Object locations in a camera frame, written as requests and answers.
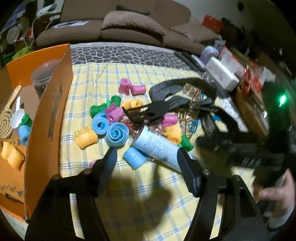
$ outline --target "white box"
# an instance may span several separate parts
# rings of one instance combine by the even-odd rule
[[[205,68],[210,72],[214,79],[224,90],[233,91],[239,84],[239,79],[231,73],[220,60],[212,57]]]

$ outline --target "plastic jar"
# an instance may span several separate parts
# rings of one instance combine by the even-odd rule
[[[52,59],[50,61],[47,61],[39,67],[37,67],[31,74],[31,82],[35,88],[35,91],[39,99],[41,98],[45,90],[45,87],[50,77],[52,76],[53,71],[60,63],[60,61],[61,59]]]

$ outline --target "red box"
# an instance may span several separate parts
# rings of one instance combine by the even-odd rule
[[[210,15],[206,15],[202,25],[209,28],[210,30],[212,30],[213,32],[215,32],[216,34],[218,34],[220,32],[220,30],[222,28],[224,28],[224,23],[218,19],[215,19],[213,17],[211,17]]]

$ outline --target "person's hand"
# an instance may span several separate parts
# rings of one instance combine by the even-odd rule
[[[262,187],[254,184],[254,199],[276,201],[273,217],[282,217],[295,207],[295,183],[289,169],[285,172],[284,184],[281,187]]]

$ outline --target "couch cushion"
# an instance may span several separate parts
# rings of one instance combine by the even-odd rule
[[[219,35],[210,29],[201,26],[197,19],[193,19],[188,23],[172,27],[170,30],[184,35],[196,43],[201,43],[211,39],[220,39]]]
[[[161,46],[163,37],[152,36],[143,32],[130,29],[109,28],[101,30],[101,38],[115,42],[135,42],[147,45]]]
[[[103,20],[108,12],[116,10],[117,5],[150,12],[149,17],[164,28],[187,23],[191,14],[186,6],[173,0],[64,0],[60,21]]]
[[[107,28],[127,28],[145,31],[149,34],[166,35],[165,29],[152,18],[128,11],[109,12],[102,24],[102,30]]]
[[[38,47],[47,47],[57,44],[96,41],[100,37],[102,20],[89,20],[80,26],[52,27],[41,33],[36,44]]]
[[[167,30],[167,35],[163,37],[163,45],[165,47],[183,50],[196,55],[201,55],[205,46],[199,43],[195,43],[189,38],[178,34],[174,31]]]

